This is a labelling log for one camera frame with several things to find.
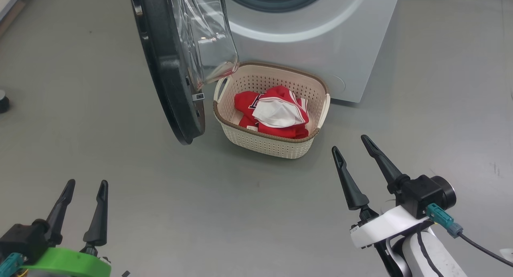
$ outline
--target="washing machine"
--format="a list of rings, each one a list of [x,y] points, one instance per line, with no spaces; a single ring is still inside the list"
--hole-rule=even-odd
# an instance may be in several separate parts
[[[263,61],[359,102],[397,0],[132,0],[149,71],[182,144],[205,131],[202,87]]]

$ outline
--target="camera lens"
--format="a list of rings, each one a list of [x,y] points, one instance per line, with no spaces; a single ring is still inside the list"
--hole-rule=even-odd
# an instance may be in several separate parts
[[[440,176],[431,178],[433,182],[437,183],[444,190],[442,209],[447,210],[456,204],[456,192],[451,184]]]

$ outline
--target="yellow wire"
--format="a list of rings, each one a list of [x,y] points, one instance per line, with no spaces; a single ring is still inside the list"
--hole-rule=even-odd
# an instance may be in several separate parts
[[[25,270],[25,272],[23,272],[21,275],[17,274],[18,277],[25,277],[27,276],[27,273],[28,273],[29,269]]]

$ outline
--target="teal connector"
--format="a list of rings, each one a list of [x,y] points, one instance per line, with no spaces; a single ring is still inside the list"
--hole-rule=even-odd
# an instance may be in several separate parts
[[[428,216],[432,221],[440,224],[445,229],[449,229],[452,223],[454,223],[454,218],[449,216],[444,209],[440,208],[435,203],[427,205],[426,216]]]
[[[20,253],[11,253],[0,265],[0,277],[10,277],[14,275],[20,266],[23,265],[23,256]]]

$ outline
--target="perforated basket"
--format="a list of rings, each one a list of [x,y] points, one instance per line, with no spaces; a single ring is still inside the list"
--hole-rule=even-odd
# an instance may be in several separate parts
[[[308,137],[298,140],[282,138],[251,131],[231,122],[236,113],[236,94],[245,91],[262,93],[277,85],[283,85],[296,97],[308,100],[307,110],[312,125]],[[243,63],[233,75],[218,81],[214,92],[214,114],[232,143],[262,154],[297,159],[306,154],[319,133],[329,102],[328,87],[316,76],[277,65]]]

